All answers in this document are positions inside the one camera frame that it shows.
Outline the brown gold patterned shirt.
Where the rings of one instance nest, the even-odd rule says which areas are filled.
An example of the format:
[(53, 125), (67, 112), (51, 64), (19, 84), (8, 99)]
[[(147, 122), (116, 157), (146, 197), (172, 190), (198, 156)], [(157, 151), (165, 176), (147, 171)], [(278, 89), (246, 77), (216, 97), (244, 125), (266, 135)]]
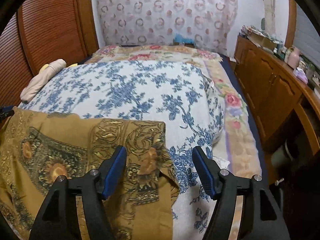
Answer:
[(172, 205), (179, 194), (165, 145), (165, 123), (81, 119), (14, 107), (1, 128), (1, 213), (20, 239), (58, 176), (83, 176), (127, 151), (125, 171), (104, 208), (116, 239), (172, 239)]

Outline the beige pink cloth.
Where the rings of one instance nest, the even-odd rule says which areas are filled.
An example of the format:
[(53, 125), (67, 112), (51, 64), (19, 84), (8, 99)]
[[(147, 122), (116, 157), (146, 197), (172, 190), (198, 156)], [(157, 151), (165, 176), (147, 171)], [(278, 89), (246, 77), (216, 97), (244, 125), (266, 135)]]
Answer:
[(67, 63), (63, 59), (55, 60), (48, 64), (46, 68), (34, 76), (27, 87), (25, 87), (21, 94), (20, 99), (23, 103), (29, 103), (34, 96), (52, 79), (58, 74), (63, 68), (67, 66)]

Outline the pink floral bed blanket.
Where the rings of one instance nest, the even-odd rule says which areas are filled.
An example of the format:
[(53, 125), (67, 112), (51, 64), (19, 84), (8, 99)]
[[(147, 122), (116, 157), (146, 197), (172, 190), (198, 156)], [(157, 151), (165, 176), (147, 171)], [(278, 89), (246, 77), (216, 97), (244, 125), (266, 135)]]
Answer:
[(106, 46), (91, 58), (92, 63), (120, 60), (156, 60), (183, 62), (207, 71), (219, 97), (225, 103), (224, 128), (213, 146), (213, 157), (221, 168), (237, 176), (251, 177), (261, 173), (258, 157), (259, 141), (248, 123), (247, 105), (223, 68), (224, 59), (217, 53), (183, 46)]

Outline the wooden wardrobe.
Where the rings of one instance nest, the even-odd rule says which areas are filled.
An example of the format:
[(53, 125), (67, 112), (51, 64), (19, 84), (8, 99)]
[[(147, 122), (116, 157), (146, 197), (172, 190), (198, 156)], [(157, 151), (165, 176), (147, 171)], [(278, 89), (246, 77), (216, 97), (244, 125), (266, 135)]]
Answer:
[(17, 105), (42, 66), (98, 49), (91, 0), (25, 0), (1, 33), (1, 105)]

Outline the wooden sideboard cabinet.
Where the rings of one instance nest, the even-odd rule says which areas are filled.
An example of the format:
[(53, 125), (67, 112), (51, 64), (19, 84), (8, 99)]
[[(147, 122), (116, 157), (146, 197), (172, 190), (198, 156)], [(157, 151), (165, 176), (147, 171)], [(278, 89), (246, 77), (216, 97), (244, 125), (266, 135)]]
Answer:
[(235, 75), (257, 125), (264, 148), (280, 139), (280, 130), (295, 113), (311, 152), (319, 151), (319, 98), (283, 61), (238, 36)]

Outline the blue floral white quilt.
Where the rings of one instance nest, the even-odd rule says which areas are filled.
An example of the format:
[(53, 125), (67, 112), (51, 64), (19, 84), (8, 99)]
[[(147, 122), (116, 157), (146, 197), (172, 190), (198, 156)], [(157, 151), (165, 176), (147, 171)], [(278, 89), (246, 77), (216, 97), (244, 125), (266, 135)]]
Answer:
[(205, 194), (192, 161), (208, 158), (224, 128), (225, 103), (207, 71), (190, 63), (120, 60), (67, 67), (23, 109), (75, 113), (82, 118), (162, 121), (180, 195), (172, 208), (174, 239), (201, 239), (215, 202)]

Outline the lavender cloth bundle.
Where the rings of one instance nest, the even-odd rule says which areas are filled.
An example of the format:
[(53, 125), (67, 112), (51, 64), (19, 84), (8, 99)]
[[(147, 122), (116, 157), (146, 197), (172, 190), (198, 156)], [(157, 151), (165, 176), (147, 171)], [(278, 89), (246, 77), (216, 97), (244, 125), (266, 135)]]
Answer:
[(306, 74), (304, 73), (304, 71), (297, 67), (294, 71), (293, 74), (296, 78), (300, 79), (300, 81), (302, 81), (304, 84), (308, 84), (308, 78), (306, 77)]

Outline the patterned pink curtain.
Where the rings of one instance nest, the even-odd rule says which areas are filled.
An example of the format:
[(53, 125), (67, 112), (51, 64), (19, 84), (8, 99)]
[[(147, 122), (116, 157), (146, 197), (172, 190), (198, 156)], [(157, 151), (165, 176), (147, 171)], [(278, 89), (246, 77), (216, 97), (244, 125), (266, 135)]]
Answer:
[(225, 54), (237, 12), (238, 0), (97, 0), (106, 45), (169, 45), (181, 34)]

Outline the pink bottle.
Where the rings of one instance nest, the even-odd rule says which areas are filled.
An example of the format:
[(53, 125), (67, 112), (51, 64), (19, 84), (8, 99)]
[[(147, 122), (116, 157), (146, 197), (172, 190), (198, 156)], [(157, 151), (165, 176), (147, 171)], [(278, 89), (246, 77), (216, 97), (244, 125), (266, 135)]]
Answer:
[(292, 68), (296, 69), (300, 62), (300, 50), (297, 47), (293, 47), (293, 51), (291, 51), (287, 64)]

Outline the cardboard box on sideboard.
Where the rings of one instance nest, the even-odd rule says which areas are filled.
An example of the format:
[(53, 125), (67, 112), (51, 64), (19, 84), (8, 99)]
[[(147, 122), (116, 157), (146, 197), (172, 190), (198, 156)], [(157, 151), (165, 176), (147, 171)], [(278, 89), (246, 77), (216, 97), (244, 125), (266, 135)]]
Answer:
[(247, 37), (257, 47), (267, 48), (271, 51), (273, 51), (278, 45), (276, 42), (272, 41), (268, 37), (261, 36), (253, 32), (249, 33)]

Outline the window blind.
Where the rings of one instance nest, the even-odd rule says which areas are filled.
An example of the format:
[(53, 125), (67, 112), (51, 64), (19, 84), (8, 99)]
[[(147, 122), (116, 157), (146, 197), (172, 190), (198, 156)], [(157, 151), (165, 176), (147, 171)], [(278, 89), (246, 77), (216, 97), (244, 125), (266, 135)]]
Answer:
[(313, 64), (319, 67), (319, 34), (299, 5), (296, 13), (296, 30), (293, 45)]

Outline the blue item on box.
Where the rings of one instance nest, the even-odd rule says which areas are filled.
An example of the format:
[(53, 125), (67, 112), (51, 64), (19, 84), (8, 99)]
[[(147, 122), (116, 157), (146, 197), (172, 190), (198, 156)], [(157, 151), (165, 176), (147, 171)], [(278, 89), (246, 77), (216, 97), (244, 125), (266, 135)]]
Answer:
[(195, 45), (195, 42), (192, 38), (183, 37), (181, 34), (176, 34), (173, 42), (178, 44), (191, 44), (192, 46)]

